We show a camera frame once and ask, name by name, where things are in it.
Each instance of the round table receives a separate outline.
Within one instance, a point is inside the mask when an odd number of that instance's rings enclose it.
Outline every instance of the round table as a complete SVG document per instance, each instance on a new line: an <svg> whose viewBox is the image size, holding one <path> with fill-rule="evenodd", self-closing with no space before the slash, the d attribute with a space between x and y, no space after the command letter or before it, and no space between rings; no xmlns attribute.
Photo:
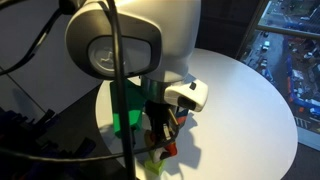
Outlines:
<svg viewBox="0 0 320 180"><path fill-rule="evenodd" d="M191 112L176 140L178 155L166 160L156 176L136 156L139 179L279 180L297 150L297 129L279 92L261 75L227 56L195 49L189 73L209 86L207 103ZM131 79L138 84L138 79ZM109 81L96 101L100 133L111 152L121 152L113 134ZM136 135L143 145L143 131Z"/></svg>

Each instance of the wire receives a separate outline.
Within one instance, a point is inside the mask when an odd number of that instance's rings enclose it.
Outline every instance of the wire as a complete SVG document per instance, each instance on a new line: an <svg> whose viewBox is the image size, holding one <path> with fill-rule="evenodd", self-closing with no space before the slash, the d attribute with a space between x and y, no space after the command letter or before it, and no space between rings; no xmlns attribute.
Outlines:
<svg viewBox="0 0 320 180"><path fill-rule="evenodd" d="M26 1L26 0L0 0L0 11L4 8L7 8L13 4Z"/></svg>
<svg viewBox="0 0 320 180"><path fill-rule="evenodd" d="M13 65L12 67L10 67L9 69L6 69L4 71L0 72L0 76L11 73L17 69L19 69L20 67L22 67L23 65L25 65L26 63L28 63L33 56L36 54L37 50L39 49L39 47L41 46L41 44L43 43L44 39L47 37L47 35L49 34L53 24L56 22L56 20L61 16L61 11L60 9L57 9L53 15L50 17L49 21L45 24L45 26L42 28L42 30L40 31L39 35L37 36L37 38L34 40L34 42L32 43L31 47L29 48L29 50L27 51L27 53L24 55L24 57L15 65Z"/></svg>
<svg viewBox="0 0 320 180"><path fill-rule="evenodd" d="M19 0L16 1L0 1L0 10L8 7L14 3L20 2ZM130 174L135 174L134 172L134 154L140 154L145 153L148 151L152 151L164 146L167 146L175 141L175 139L178 137L179 134L179 126L176 125L176 131L175 134L171 137L170 140L166 140L164 142L158 143L156 145L153 145L151 147L145 147L141 149L133 150L132 147L132 137L131 137L131 128L129 125L129 117L128 117L128 111L127 111L127 103L126 103L126 92L125 92L125 78L124 78L124 68L123 68L123 58L122 58L122 41L121 41L121 31L120 26L118 22L117 17L117 10L116 6L113 0L107 0L109 11L110 11L110 20L111 20L111 27L112 27L112 36L113 36L113 50L114 50L114 60L115 60L115 75L116 75L116 85L117 85L117 91L118 94L122 94L122 96L118 96L118 104L119 104L119 114L120 114L120 126L121 126L121 132L122 132L122 144L124 151L122 153L116 153L111 154L107 156L99 156L99 157L91 157L91 158L49 158L49 157L40 157L40 156L34 156L29 155L17 151L12 151L3 147L0 147L0 155L2 156L9 156L9 157L15 157L15 158L21 158L25 160L30 161L39 161L39 162L48 162L48 163L86 163L86 162L92 162L92 161L101 161L101 160L109 160L109 159L115 159L119 157L125 157L126 167L130 168L130 166L133 166L133 169L131 169ZM27 54L24 56L20 62L18 62L16 65L14 65L12 68L9 68L8 70L2 71L0 75L6 74L14 71L15 69L23 66L25 63L27 63L35 54L36 50L39 48L41 43L43 42L44 38L49 33L51 27L53 26L54 22L58 19L58 17L61 15L60 10L56 10L55 13L52 15L48 23L44 26L38 37L36 38L35 42L32 44L31 48L27 52Z"/></svg>
<svg viewBox="0 0 320 180"><path fill-rule="evenodd" d="M115 84L117 90L117 104L120 118L120 129L121 129L121 140L122 148L124 153L124 162L127 169L127 178L135 180L136 171L134 163L133 153L133 140L132 132L130 128L129 114L128 114L128 103L126 95L126 84L123 67L123 46L121 29L118 19L117 7L114 0L106 0L109 7L110 13L110 24L112 31L113 40L113 55L114 55L114 69L115 69Z"/></svg>
<svg viewBox="0 0 320 180"><path fill-rule="evenodd" d="M134 154L141 154L145 152L149 152L161 147L168 146L169 144L173 143L179 135L179 126L175 126L176 131L175 134L171 137L170 140L166 140L162 143L153 145L151 147L145 147L133 150ZM1 156L10 156L15 158L21 158L29 161L39 161L39 162L47 162L47 163L63 163L63 164L74 164L74 163L87 163L93 161L102 161L102 160L110 160L123 157L124 154L122 153L115 153L107 156L99 156L99 157L90 157L90 158L49 158L49 157L40 157L40 156L33 156L25 153L20 153L17 151L12 151L3 147L0 147L0 155Z"/></svg>

